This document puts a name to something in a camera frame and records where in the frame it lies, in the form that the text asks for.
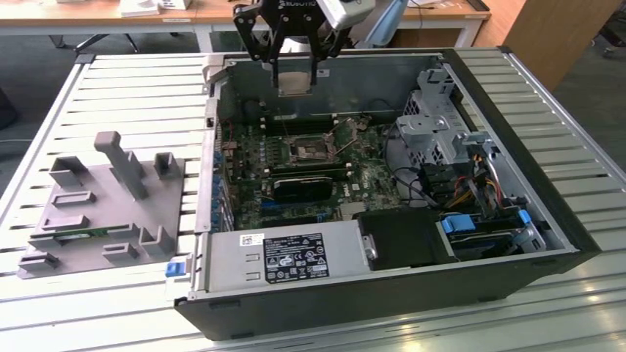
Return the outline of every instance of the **metal grating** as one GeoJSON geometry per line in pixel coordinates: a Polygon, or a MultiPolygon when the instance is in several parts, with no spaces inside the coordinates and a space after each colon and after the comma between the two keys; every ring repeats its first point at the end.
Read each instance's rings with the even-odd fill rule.
{"type": "Polygon", "coordinates": [[[528,84],[530,78],[518,72],[511,58],[492,49],[463,49],[459,55],[498,106],[506,106],[502,109],[508,123],[604,253],[566,274],[534,282],[506,300],[404,315],[402,320],[387,318],[332,330],[316,329],[300,335],[256,340],[253,345],[204,339],[165,300],[169,286],[164,265],[29,281],[17,279],[16,261],[29,226],[38,218],[38,205],[49,194],[50,181],[42,170],[53,156],[62,154],[77,153],[89,162],[100,163],[99,156],[88,150],[91,136],[103,128],[123,131],[123,146],[132,148],[137,157],[172,150],[187,159],[177,251],[192,250],[192,236],[185,234],[195,224],[204,106],[201,97],[187,89],[201,84],[203,55],[99,56],[95,67],[100,68],[85,65],[72,71],[46,118],[49,133],[41,135],[41,151],[29,164],[28,176],[8,190],[16,196],[0,223],[2,350],[622,351],[626,345],[622,174],[606,163],[567,116],[543,102],[550,102],[548,96],[534,92],[540,88],[528,84]],[[97,95],[88,89],[112,90],[97,95]],[[164,95],[163,91],[175,94],[164,95]]]}

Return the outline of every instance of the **motherboard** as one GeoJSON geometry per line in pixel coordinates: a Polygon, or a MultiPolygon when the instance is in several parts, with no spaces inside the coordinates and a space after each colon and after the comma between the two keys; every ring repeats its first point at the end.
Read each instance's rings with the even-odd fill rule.
{"type": "Polygon", "coordinates": [[[404,200],[383,159],[389,124],[365,114],[221,123],[236,230],[351,220],[404,200]]]}

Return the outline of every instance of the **robotic arm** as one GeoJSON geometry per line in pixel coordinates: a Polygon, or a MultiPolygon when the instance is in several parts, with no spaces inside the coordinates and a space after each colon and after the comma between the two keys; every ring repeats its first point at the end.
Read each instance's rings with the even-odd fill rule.
{"type": "Polygon", "coordinates": [[[305,37],[311,47],[311,85],[316,83],[316,65],[336,57],[349,30],[375,8],[375,0],[260,0],[249,6],[236,5],[233,21],[252,60],[271,65],[272,86],[277,87],[277,56],[284,38],[305,37]],[[252,33],[256,17],[269,26],[269,39],[252,33]],[[329,33],[320,37],[324,24],[329,33]]]}

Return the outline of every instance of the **floor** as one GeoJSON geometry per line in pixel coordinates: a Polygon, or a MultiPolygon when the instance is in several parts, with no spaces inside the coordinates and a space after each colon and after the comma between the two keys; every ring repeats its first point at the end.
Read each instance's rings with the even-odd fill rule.
{"type": "MultiPolygon", "coordinates": [[[[192,34],[133,34],[145,54],[197,52],[192,34]]],[[[87,36],[66,36],[76,45],[87,36]]],[[[555,97],[571,115],[626,169],[626,50],[603,58],[603,39],[590,46],[555,90],[555,97]]],[[[131,54],[123,35],[112,35],[85,53],[131,54]]],[[[32,139],[70,70],[74,53],[56,49],[48,37],[0,37],[0,86],[21,113],[16,123],[0,130],[0,141],[32,139]]],[[[28,142],[0,143],[0,194],[28,148],[28,142]]]]}

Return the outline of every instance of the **blue tab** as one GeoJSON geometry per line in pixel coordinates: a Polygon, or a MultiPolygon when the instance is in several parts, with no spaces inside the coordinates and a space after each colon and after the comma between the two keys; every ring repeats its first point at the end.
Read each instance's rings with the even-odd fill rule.
{"type": "Polygon", "coordinates": [[[165,277],[185,275],[185,262],[169,262],[165,267],[165,277]]]}
{"type": "Polygon", "coordinates": [[[452,223],[450,222],[450,220],[443,219],[443,221],[440,222],[440,225],[443,226],[443,230],[446,231],[446,233],[454,232],[454,227],[452,227],[452,223]]]}
{"type": "Polygon", "coordinates": [[[446,216],[446,219],[443,219],[440,225],[443,226],[446,233],[471,231],[476,229],[474,220],[471,220],[471,216],[467,214],[446,216]]]}
{"type": "Polygon", "coordinates": [[[518,211],[518,214],[519,214],[519,218],[522,219],[524,224],[530,224],[531,218],[530,218],[528,212],[526,210],[520,210],[520,211],[518,211]]]}

